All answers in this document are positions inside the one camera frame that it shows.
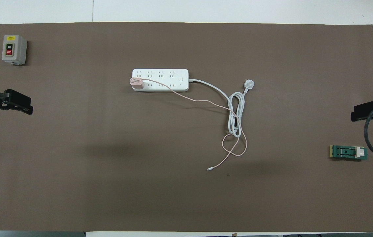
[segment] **white table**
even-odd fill
[[[372,0],[0,0],[0,24],[97,21],[371,24]],[[216,236],[234,232],[143,232],[142,236]],[[138,236],[88,232],[87,236]],[[238,235],[291,234],[246,232]]]

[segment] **switch box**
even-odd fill
[[[133,87],[136,92],[170,92],[167,87],[148,81],[151,79],[167,85],[176,92],[186,92],[189,88],[189,74],[187,69],[134,69],[133,78],[142,78],[143,88]]]
[[[27,41],[22,36],[7,35],[3,40],[2,60],[12,65],[26,63]]]

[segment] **power outlet socket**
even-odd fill
[[[187,69],[137,68],[133,70],[132,77],[145,79],[143,80],[143,89],[135,89],[133,87],[136,92],[171,91],[165,86],[152,81],[147,81],[146,79],[151,79],[163,83],[176,92],[186,92],[189,88],[189,73]]]

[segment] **brown mat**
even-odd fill
[[[8,24],[0,55],[7,34],[28,56],[0,56],[0,91],[35,109],[0,111],[0,230],[373,231],[373,155],[328,156],[365,145],[350,112],[373,100],[372,26]],[[206,171],[227,112],[134,92],[134,68],[186,68],[227,94],[253,79],[246,154]],[[201,84],[183,94],[225,104]]]

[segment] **pink charging cable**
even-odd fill
[[[232,112],[232,114],[236,117],[236,121],[237,121],[237,123],[238,123],[238,125],[239,125],[239,127],[240,127],[240,129],[241,129],[241,131],[242,131],[243,137],[244,137],[244,139],[245,139],[245,148],[244,148],[243,152],[242,152],[241,154],[235,154],[235,153],[233,153],[233,149],[234,149],[234,148],[236,147],[236,145],[238,144],[238,142],[239,142],[239,138],[237,138],[237,140],[236,140],[235,144],[233,145],[232,149],[227,150],[227,149],[224,147],[224,141],[225,141],[225,139],[226,139],[228,136],[233,135],[233,134],[231,134],[231,133],[226,134],[226,136],[224,136],[223,140],[221,141],[221,146],[223,147],[223,150],[225,150],[225,151],[228,152],[227,155],[226,155],[226,157],[224,157],[224,159],[223,159],[220,163],[218,163],[217,165],[208,168],[207,171],[210,171],[210,170],[212,170],[212,169],[218,167],[219,165],[221,165],[221,164],[222,164],[222,163],[223,163],[223,162],[224,162],[224,161],[229,157],[230,154],[232,154],[232,155],[234,155],[234,156],[242,156],[242,155],[245,153],[245,151],[246,151],[246,149],[247,149],[247,147],[248,147],[248,141],[247,141],[247,139],[246,139],[245,133],[243,132],[242,126],[241,126],[240,121],[239,121],[239,117],[238,117],[238,116],[235,114],[235,112],[233,112],[231,109],[229,109],[229,108],[227,108],[227,107],[224,107],[224,106],[221,106],[221,105],[217,105],[217,104],[215,104],[215,103],[213,103],[212,101],[209,101],[209,100],[196,100],[196,99],[191,99],[191,98],[189,98],[189,97],[186,97],[186,96],[181,95],[180,93],[177,93],[176,91],[172,90],[172,88],[168,87],[167,85],[165,85],[165,84],[163,84],[163,83],[160,83],[160,82],[158,82],[158,81],[154,81],[154,80],[150,80],[150,79],[131,78],[131,79],[130,79],[130,84],[131,84],[133,87],[135,87],[135,88],[137,87],[138,89],[140,89],[140,86],[142,85],[142,81],[143,81],[143,80],[146,80],[146,81],[152,81],[152,82],[155,82],[155,83],[160,84],[160,85],[162,85],[162,86],[165,86],[165,87],[167,87],[169,90],[171,90],[173,93],[175,93],[175,94],[177,94],[178,96],[181,96],[181,97],[183,97],[183,98],[185,98],[185,99],[189,99],[189,100],[192,100],[192,101],[194,101],[194,102],[209,102],[209,103],[211,103],[211,104],[213,104],[213,105],[215,105],[215,106],[217,106],[217,107],[220,107],[220,108],[223,108],[223,109],[225,109],[225,110],[228,110],[228,111]]]

